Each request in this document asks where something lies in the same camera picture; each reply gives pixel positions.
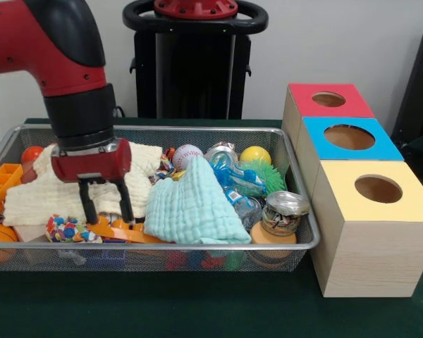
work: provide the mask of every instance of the yellow square top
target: yellow square top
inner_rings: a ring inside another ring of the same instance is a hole
[[[423,222],[423,186],[401,161],[321,161],[349,221]]]

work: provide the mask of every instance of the red square top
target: red square top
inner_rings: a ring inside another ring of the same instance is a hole
[[[290,83],[289,87],[302,117],[374,117],[353,84]]]

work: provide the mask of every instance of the stacked wooden boxes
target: stacked wooden boxes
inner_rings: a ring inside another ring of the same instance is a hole
[[[423,186],[351,84],[290,84],[283,130],[321,230],[324,296],[412,296],[423,271]]]

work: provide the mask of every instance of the light blue towel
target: light blue towel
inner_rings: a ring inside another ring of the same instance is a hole
[[[178,244],[248,244],[250,235],[213,169],[194,157],[180,181],[158,181],[147,204],[145,233]]]

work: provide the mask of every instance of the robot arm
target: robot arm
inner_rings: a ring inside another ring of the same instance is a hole
[[[89,223],[97,222],[91,182],[116,184],[126,222],[133,221],[123,181],[128,141],[114,137],[113,86],[94,17],[84,0],[0,2],[0,73],[26,70],[36,79],[56,135],[52,165],[64,182],[79,182]]]

